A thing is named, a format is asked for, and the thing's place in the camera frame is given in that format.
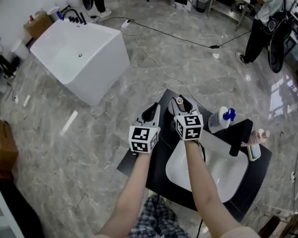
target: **gray tiled floor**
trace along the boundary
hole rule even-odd
[[[210,17],[187,14],[170,8],[168,0],[105,2],[113,11],[111,16],[131,17],[205,45],[220,44],[249,28],[245,23],[246,28],[235,32],[235,23],[217,12]],[[123,21],[112,19],[104,24],[119,29]],[[183,80],[211,111],[234,107],[237,122],[249,118],[255,128],[271,131],[265,145],[273,157],[255,202],[261,209],[276,206],[292,211],[293,184],[289,180],[298,151],[298,86],[293,69],[284,65],[274,74],[266,51],[251,68],[244,69],[235,53],[245,49],[248,35],[210,50],[135,24],[125,31],[141,33],[139,42],[166,73]],[[128,150],[127,131],[137,108],[158,101],[166,88],[189,94],[181,83],[162,74],[134,36],[124,35],[124,39],[131,67],[98,106],[90,108],[80,101],[33,56],[22,64],[13,81],[20,102],[8,99],[0,105],[0,114],[11,124],[20,152],[13,171],[17,187],[40,217],[47,237],[91,237],[97,233],[127,180],[116,167]],[[28,94],[31,99],[24,108]],[[61,134],[75,110],[78,116]],[[176,204],[171,208],[180,225],[196,235],[198,214]],[[243,223],[258,230],[265,221],[253,205]]]

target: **white bathtub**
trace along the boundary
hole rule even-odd
[[[36,58],[90,106],[130,65],[120,31],[92,23],[56,21],[31,47]]]

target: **sink faucet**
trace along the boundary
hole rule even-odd
[[[231,145],[229,154],[236,157],[242,142],[247,143],[252,132],[253,122],[245,119],[228,127],[225,131],[224,141]]]
[[[79,16],[79,14],[77,13],[77,11],[76,11],[75,9],[68,9],[67,11],[65,11],[65,12],[63,13],[62,20],[64,20],[65,15],[66,15],[69,11],[73,11],[73,12],[75,12],[75,14],[76,14],[76,18],[79,20],[80,24],[82,24],[82,23],[84,23],[84,25],[87,24],[86,21],[85,21],[85,18],[84,18],[84,16],[83,16],[83,13],[80,13],[80,16]]]

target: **soap dispenser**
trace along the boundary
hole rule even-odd
[[[221,107],[218,112],[211,115],[209,118],[209,130],[211,133],[216,133],[221,129],[227,129],[229,123],[234,120],[236,116],[234,109],[227,109],[227,107]]]

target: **black bag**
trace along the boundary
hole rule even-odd
[[[271,70],[275,73],[281,71],[283,67],[284,41],[292,32],[293,16],[286,11],[286,0],[283,2],[283,10],[270,17],[265,29],[272,35],[268,47],[268,62]]]

